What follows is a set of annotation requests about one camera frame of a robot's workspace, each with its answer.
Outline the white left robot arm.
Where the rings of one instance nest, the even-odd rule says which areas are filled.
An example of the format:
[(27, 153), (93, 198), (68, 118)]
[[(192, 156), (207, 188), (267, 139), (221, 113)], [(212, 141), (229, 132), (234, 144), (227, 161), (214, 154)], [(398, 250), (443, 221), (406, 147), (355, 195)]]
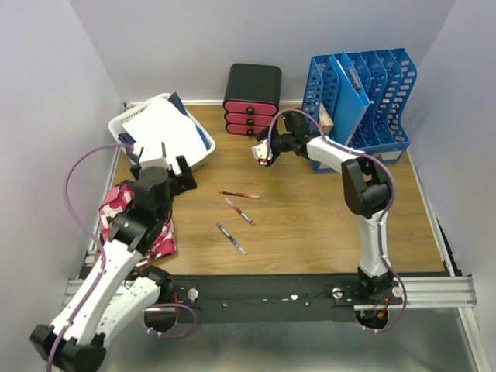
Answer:
[(111, 341), (147, 309), (163, 309), (175, 318), (184, 309), (198, 321), (195, 311), (178, 301), (169, 273), (158, 267), (147, 267), (128, 290), (116, 294), (170, 221), (174, 197), (197, 187), (185, 157), (176, 160), (178, 174), (165, 157), (140, 161), (133, 171), (134, 197), (115, 217), (98, 262), (63, 311), (32, 331), (30, 341), (46, 370), (97, 371)]

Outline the pink gel pen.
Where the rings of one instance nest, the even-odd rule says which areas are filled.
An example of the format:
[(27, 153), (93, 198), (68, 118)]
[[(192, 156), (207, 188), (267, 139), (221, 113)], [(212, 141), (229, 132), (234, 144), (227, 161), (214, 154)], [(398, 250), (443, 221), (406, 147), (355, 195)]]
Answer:
[(233, 210), (235, 210), (245, 221), (247, 221), (251, 226), (255, 226), (256, 223), (236, 204), (234, 204), (230, 199), (224, 198), (224, 202)]

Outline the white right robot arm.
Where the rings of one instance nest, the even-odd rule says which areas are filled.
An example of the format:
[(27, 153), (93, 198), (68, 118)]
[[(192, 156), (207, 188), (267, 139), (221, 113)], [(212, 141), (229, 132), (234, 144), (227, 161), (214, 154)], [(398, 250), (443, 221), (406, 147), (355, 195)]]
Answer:
[(379, 154), (349, 148), (330, 139), (309, 114), (285, 109), (256, 135), (253, 156), (269, 167), (281, 153), (292, 152), (330, 167), (342, 176), (346, 206), (359, 225), (361, 257), (357, 270), (358, 298), (372, 304), (392, 287), (386, 222), (396, 196), (391, 172)]

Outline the pink camouflage cloth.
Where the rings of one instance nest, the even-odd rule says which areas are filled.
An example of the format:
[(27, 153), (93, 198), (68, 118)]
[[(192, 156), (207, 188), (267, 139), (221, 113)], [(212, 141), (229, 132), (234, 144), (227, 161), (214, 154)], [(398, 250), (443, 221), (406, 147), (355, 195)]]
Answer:
[[(131, 190), (130, 182), (123, 181), (110, 188), (105, 195), (99, 210), (99, 241), (102, 245), (109, 239), (109, 233), (115, 217), (124, 212), (126, 207), (131, 205), (134, 193)], [(162, 258), (173, 255), (177, 252), (177, 243), (174, 234), (174, 222), (170, 219), (164, 223), (160, 235), (154, 240), (152, 246), (140, 259), (137, 267), (144, 267), (147, 264)]]

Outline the orange red gel pen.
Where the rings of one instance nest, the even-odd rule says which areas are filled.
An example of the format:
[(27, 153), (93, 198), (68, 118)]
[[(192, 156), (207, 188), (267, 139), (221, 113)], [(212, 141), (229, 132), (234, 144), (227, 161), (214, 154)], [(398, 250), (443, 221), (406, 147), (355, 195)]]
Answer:
[(237, 192), (237, 191), (220, 190), (219, 191), (219, 194), (221, 194), (221, 195), (229, 195), (229, 196), (236, 196), (236, 197), (241, 197), (241, 198), (260, 199), (260, 195), (247, 194), (247, 193), (242, 193), (242, 192)]

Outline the blue magazine file rack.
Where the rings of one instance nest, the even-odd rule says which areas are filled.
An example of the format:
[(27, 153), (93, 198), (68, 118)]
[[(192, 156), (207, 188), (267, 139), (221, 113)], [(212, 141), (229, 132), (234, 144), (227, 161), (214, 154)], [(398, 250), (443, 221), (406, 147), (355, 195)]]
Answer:
[[(341, 53), (311, 58), (301, 108), (313, 119), (319, 117), (320, 105), (325, 106), (332, 119), (339, 81), (330, 57)], [(401, 116), (416, 82), (415, 63), (404, 48), (347, 54), (370, 100), (347, 146), (379, 153), (386, 164), (394, 164), (410, 144)]]

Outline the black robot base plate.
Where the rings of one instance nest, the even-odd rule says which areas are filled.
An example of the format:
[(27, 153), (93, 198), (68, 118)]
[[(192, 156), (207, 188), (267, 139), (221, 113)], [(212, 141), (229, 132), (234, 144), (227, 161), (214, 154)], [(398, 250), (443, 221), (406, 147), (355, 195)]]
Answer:
[(356, 274), (174, 275), (159, 302), (174, 300), (201, 324), (354, 322), (358, 308), (402, 304), (391, 289), (360, 298)]

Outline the blue gel pen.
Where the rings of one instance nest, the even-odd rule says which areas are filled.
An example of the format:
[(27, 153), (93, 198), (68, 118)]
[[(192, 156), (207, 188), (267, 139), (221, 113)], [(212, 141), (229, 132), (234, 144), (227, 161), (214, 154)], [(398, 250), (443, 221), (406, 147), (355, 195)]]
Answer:
[(222, 234), (231, 242), (232, 245), (237, 249), (237, 251), (246, 256), (246, 251), (242, 248), (239, 242), (227, 231), (227, 229), (219, 222), (216, 223), (217, 228), (222, 232)]

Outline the blue file folder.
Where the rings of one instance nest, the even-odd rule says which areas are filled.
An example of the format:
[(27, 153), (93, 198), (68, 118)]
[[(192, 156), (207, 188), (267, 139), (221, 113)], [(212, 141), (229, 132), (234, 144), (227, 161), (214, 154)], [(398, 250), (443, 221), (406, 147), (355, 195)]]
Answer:
[(332, 113), (332, 136), (337, 143), (346, 146), (368, 109), (370, 100), (349, 55), (333, 54), (330, 60), (339, 81)]

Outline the orange cover paperback book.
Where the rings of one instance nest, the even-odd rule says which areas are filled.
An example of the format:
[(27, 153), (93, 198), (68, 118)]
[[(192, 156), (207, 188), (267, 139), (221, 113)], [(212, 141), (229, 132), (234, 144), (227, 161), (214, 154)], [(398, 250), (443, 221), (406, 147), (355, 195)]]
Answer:
[(322, 127), (322, 131), (329, 136), (332, 132), (332, 128), (334, 126), (334, 123), (327, 112), (326, 108), (324, 105), (320, 105), (319, 109), (319, 124)]

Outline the black pink drawer cabinet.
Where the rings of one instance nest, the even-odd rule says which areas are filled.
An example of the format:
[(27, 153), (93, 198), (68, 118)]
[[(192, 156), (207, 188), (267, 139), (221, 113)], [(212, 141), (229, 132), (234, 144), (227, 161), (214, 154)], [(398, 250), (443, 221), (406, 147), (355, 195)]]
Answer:
[(279, 111), (281, 81), (277, 66), (233, 64), (222, 103), (226, 131), (249, 137), (263, 132)]

